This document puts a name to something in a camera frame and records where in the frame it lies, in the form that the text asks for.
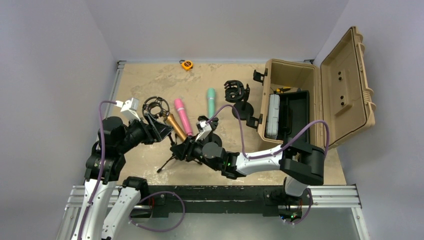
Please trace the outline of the mint green microphone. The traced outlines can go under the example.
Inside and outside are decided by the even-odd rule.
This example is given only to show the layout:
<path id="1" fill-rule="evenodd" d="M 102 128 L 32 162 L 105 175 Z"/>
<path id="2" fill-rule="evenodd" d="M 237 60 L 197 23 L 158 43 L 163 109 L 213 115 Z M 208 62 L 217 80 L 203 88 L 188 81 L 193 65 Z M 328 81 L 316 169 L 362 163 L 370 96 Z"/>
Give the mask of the mint green microphone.
<path id="1" fill-rule="evenodd" d="M 207 98 L 207 115 L 208 118 L 211 119 L 215 114 L 215 99 L 216 99 L 216 91 L 214 88 L 209 88 L 206 93 Z"/>

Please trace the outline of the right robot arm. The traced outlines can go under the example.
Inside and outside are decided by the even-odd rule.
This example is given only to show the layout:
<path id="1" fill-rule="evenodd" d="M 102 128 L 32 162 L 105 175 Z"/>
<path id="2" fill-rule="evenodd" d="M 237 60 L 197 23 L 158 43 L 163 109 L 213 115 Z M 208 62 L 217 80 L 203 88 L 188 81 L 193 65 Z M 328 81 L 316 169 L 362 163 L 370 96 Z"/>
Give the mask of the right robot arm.
<path id="1" fill-rule="evenodd" d="M 201 143 L 187 138 L 180 144 L 171 144 L 170 151 L 177 160 L 197 160 L 233 180 L 258 172 L 282 171 L 287 178 L 280 196 L 288 204 L 298 200 L 308 186 L 324 183 L 326 152 L 307 142 L 291 141 L 283 146 L 243 154 L 227 151 L 215 142 Z"/>

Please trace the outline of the black tripod microphone stand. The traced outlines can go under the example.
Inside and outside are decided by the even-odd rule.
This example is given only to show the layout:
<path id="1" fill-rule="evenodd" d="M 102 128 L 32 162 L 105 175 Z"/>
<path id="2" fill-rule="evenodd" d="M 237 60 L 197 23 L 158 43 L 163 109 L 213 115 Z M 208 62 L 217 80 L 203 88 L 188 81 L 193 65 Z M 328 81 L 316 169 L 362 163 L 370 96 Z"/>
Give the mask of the black tripod microphone stand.
<path id="1" fill-rule="evenodd" d="M 160 97 L 160 96 L 151 96 L 149 98 L 147 98 L 144 103 L 142 104 L 142 115 L 144 117 L 144 114 L 151 114 L 153 115 L 153 117 L 161 122 L 161 123 L 165 123 L 165 118 L 171 114 L 170 111 L 170 105 L 168 104 L 168 102 Z M 172 133 L 166 137 L 164 140 L 168 139 L 170 142 L 170 152 L 171 152 L 171 143 L 177 143 L 180 144 L 183 141 L 176 135 L 175 131 L 173 130 Z M 158 173 L 160 173 L 163 168 L 171 161 L 171 160 L 177 160 L 174 157 L 172 157 L 172 152 L 171 152 L 171 157 L 157 170 Z"/>

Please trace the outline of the pink microphone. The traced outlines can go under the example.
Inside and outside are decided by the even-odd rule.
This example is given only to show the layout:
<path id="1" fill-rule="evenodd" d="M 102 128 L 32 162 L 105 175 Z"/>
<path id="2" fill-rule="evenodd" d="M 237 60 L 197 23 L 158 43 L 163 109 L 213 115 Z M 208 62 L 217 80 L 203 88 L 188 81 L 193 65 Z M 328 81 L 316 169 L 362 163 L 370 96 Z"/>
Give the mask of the pink microphone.
<path id="1" fill-rule="evenodd" d="M 185 105 L 180 98 L 176 98 L 174 100 L 174 107 L 180 117 L 181 123 L 183 125 L 183 129 L 188 136 L 193 135 L 193 130 L 186 112 Z"/>

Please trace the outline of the gold microphone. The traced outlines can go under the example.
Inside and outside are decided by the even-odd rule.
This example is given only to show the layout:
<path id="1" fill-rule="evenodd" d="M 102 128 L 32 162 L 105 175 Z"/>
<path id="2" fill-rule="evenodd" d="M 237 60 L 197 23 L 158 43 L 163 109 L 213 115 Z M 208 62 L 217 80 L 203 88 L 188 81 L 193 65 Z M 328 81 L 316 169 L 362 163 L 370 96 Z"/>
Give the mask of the gold microphone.
<path id="1" fill-rule="evenodd" d="M 177 123 L 174 115 L 170 113 L 164 120 L 164 122 L 171 126 L 173 130 L 175 131 L 175 134 L 184 142 L 187 139 L 187 134 L 184 132 L 184 130 L 180 127 L 180 125 Z"/>

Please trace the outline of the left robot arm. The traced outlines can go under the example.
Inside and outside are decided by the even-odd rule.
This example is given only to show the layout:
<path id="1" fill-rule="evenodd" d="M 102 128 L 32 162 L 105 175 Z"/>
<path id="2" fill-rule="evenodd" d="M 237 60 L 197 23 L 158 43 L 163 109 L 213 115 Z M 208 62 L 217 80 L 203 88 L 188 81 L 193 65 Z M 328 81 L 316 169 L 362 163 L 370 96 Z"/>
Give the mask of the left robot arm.
<path id="1" fill-rule="evenodd" d="M 86 161 L 84 195 L 81 212 L 71 237 L 73 240 L 114 240 L 129 222 L 133 207 L 149 199 L 147 180 L 128 177 L 123 182 L 116 203 L 108 208 L 116 190 L 125 153 L 139 144 L 151 145 L 167 138 L 173 127 L 146 115 L 146 122 L 135 119 L 125 125 L 118 116 L 102 120 L 99 141 Z"/>

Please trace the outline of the black round-base stand with shockmount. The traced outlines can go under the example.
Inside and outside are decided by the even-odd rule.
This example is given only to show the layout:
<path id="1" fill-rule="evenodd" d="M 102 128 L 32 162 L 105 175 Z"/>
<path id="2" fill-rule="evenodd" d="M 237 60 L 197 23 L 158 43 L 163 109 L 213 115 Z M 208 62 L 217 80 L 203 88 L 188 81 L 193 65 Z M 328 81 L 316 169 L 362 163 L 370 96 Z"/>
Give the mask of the black round-base stand with shockmount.
<path id="1" fill-rule="evenodd" d="M 239 80 L 228 80 L 224 83 L 225 100 L 233 103 L 232 115 L 236 118 L 237 113 L 242 121 L 254 114 L 253 106 L 248 102 L 250 87 Z"/>

